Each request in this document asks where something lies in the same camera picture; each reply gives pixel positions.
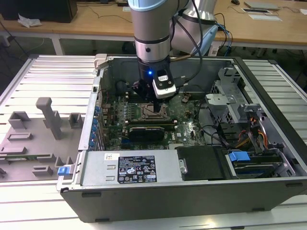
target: gray plastic part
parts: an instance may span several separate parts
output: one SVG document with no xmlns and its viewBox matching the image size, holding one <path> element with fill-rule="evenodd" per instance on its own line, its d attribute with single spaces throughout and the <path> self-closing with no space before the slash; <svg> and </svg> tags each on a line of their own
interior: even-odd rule
<svg viewBox="0 0 307 230">
<path fill-rule="evenodd" d="M 6 155 L 21 155 L 25 154 L 27 152 L 26 147 L 20 147 L 20 148 L 2 148 L 0 151 L 0 156 L 1 154 L 6 154 Z"/>
<path fill-rule="evenodd" d="M 32 173 L 35 176 L 52 176 L 53 170 L 50 168 L 49 165 L 43 166 L 33 166 Z"/>
<path fill-rule="evenodd" d="M 3 157 L 0 158 L 0 164 L 10 164 L 10 162 Z"/>
<path fill-rule="evenodd" d="M 36 102 L 36 107 L 43 112 L 55 140 L 61 140 L 62 131 L 60 129 L 60 124 L 56 121 L 56 117 L 52 111 L 51 103 L 52 100 L 50 97 L 40 97 Z"/>
<path fill-rule="evenodd" d="M 76 162 L 78 154 L 78 146 L 82 129 L 71 129 L 68 117 L 62 118 L 62 139 L 55 140 L 50 129 L 45 127 L 44 118 L 31 118 L 30 121 L 24 121 L 27 132 L 33 135 L 31 140 L 9 141 L 7 137 L 11 134 L 25 132 L 24 130 L 14 130 L 12 127 L 7 132 L 3 142 L 0 143 L 2 148 L 27 148 L 26 156 L 36 155 L 37 160 L 26 160 L 23 156 L 14 160 L 5 159 L 6 154 L 0 154 L 0 168 L 5 170 L 9 176 L 0 178 L 1 182 L 17 182 L 17 181 L 40 181 L 40 180 L 56 180 L 58 175 L 55 168 L 55 161 L 58 156 L 65 163 L 68 157 Z M 33 166 L 49 165 L 53 170 L 52 176 L 36 177 L 32 173 Z"/>
<path fill-rule="evenodd" d="M 0 177 L 4 178 L 4 174 L 6 174 L 6 171 L 0 168 Z"/>
<path fill-rule="evenodd" d="M 40 163 L 45 163 L 45 162 L 55 162 L 56 161 L 56 156 L 52 153 L 47 157 L 37 157 L 38 162 Z"/>
<path fill-rule="evenodd" d="M 53 113 L 54 113 L 55 122 L 58 123 L 59 126 L 61 127 L 61 125 L 62 125 L 62 119 L 61 119 L 61 117 L 59 116 L 58 111 L 54 111 Z M 48 125 L 48 122 L 47 122 L 45 119 L 44 119 L 43 121 L 44 121 L 44 124 L 45 124 L 46 128 L 50 128 L 49 125 Z"/>
<path fill-rule="evenodd" d="M 23 121 L 30 121 L 26 112 L 13 112 L 9 118 L 9 123 L 13 129 L 25 129 Z"/>
<path fill-rule="evenodd" d="M 61 160 L 61 157 L 57 157 L 56 163 L 54 164 L 54 167 L 55 167 L 55 168 L 59 168 L 59 167 L 61 167 L 61 166 L 63 166 L 63 165 L 64 165 L 64 163 L 63 163 L 63 161 Z"/>
<path fill-rule="evenodd" d="M 66 164 L 73 164 L 71 157 L 68 157 L 68 158 L 67 158 Z"/>
<path fill-rule="evenodd" d="M 71 113 L 69 115 L 69 123 L 71 125 L 71 128 L 82 128 L 83 127 L 83 121 L 80 113 Z"/>
<path fill-rule="evenodd" d="M 32 134 L 31 133 L 15 133 L 15 134 L 10 134 L 8 136 L 9 141 L 15 141 L 15 140 L 30 140 L 32 139 Z"/>
</svg>

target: desk leg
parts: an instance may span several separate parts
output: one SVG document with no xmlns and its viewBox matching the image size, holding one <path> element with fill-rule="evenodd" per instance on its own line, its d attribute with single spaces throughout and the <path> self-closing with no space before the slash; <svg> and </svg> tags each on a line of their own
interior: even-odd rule
<svg viewBox="0 0 307 230">
<path fill-rule="evenodd" d="M 217 55 L 217 51 L 219 50 L 219 48 L 220 48 L 220 45 L 213 42 L 209 49 L 208 56 L 215 57 Z"/>
<path fill-rule="evenodd" d="M 0 36 L 0 42 L 4 47 L 10 46 L 10 42 L 8 41 L 6 36 Z"/>
<path fill-rule="evenodd" d="M 56 55 L 65 55 L 65 51 L 61 45 L 59 38 L 52 38 L 52 43 L 54 50 L 56 51 Z"/>
</svg>

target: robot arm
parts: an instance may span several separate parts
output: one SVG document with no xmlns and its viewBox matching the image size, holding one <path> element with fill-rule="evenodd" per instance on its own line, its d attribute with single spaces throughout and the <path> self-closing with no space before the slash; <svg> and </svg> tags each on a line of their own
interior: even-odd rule
<svg viewBox="0 0 307 230">
<path fill-rule="evenodd" d="M 142 98 L 154 104 L 169 100 L 177 91 L 169 68 L 171 45 L 189 54 L 195 53 L 196 50 L 195 45 L 179 24 L 185 27 L 198 46 L 202 44 L 200 47 L 202 55 L 207 52 L 215 37 L 217 26 L 215 26 L 213 10 L 216 0 L 194 0 L 194 3 L 201 18 L 203 37 L 201 37 L 199 19 L 192 1 L 129 0 L 140 72 L 140 79 L 132 88 Z M 173 20 L 177 23 L 174 34 L 170 36 L 169 22 L 183 8 L 185 10 L 182 17 L 176 16 Z"/>
</svg>

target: motherboard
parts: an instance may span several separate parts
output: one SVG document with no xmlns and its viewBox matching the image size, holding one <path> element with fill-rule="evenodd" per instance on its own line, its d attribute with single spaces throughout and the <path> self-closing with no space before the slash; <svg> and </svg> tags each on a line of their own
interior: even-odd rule
<svg viewBox="0 0 307 230">
<path fill-rule="evenodd" d="M 106 150 L 167 150 L 206 145 L 197 120 L 199 100 L 176 95 L 154 112 L 153 104 L 127 96 L 110 96 L 103 103 L 100 123 Z"/>
</svg>

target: floor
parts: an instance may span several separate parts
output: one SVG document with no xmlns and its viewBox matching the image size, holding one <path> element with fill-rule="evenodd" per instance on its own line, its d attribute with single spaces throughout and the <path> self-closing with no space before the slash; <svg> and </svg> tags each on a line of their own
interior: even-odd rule
<svg viewBox="0 0 307 230">
<path fill-rule="evenodd" d="M 29 55 L 55 54 L 50 39 L 18 37 L 16 40 Z M 62 39 L 61 42 L 66 55 L 94 55 L 91 40 Z M 122 45 L 123 42 L 118 41 L 96 41 L 96 52 L 123 54 Z M 226 48 L 222 48 L 219 56 L 223 56 L 225 51 Z M 127 46 L 126 53 L 135 53 L 131 44 Z M 259 59 L 257 58 L 257 53 L 258 50 L 255 48 L 233 47 L 232 52 L 228 56 L 241 57 L 243 59 Z M 293 79 L 296 79 L 300 74 L 297 83 L 302 88 L 306 88 L 307 74 L 302 72 L 303 68 L 306 68 L 307 65 L 306 58 L 307 51 L 278 49 L 277 53 L 273 53 L 272 49 L 267 49 L 267 52 L 260 59 L 276 60 Z M 0 46 L 0 94 L 5 90 L 26 60 L 27 56 L 23 54 L 14 40 L 11 41 L 11 45 L 8 48 Z"/>
</svg>

